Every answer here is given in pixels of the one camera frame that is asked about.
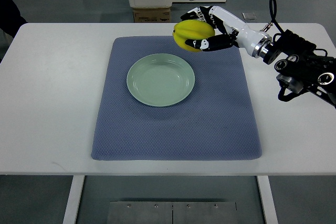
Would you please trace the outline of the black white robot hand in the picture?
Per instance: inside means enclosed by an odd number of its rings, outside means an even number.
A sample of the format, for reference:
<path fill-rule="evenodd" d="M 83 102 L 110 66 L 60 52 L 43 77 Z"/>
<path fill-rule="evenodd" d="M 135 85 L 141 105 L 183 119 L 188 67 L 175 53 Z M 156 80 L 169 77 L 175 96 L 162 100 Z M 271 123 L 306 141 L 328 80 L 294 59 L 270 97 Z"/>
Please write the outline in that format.
<path fill-rule="evenodd" d="M 252 57 L 264 58 L 272 46 L 264 31 L 251 29 L 246 22 L 219 6 L 200 6 L 181 16 L 181 20 L 199 20 L 220 31 L 205 39 L 188 39 L 185 44 L 202 51 L 215 51 L 236 46 L 245 48 Z"/>

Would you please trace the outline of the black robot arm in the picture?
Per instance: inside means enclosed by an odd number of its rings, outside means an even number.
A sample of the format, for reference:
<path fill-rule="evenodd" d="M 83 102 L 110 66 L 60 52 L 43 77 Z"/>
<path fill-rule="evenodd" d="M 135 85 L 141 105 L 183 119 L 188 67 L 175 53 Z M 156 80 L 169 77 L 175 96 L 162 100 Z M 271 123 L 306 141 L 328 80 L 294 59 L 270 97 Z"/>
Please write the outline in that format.
<path fill-rule="evenodd" d="M 311 92 L 335 106 L 335 58 L 292 31 L 283 30 L 276 21 L 276 0 L 269 0 L 269 10 L 270 23 L 278 28 L 279 33 L 261 50 L 263 62 L 269 65 L 281 53 L 287 56 L 274 65 L 280 85 L 278 99 L 288 102 Z"/>

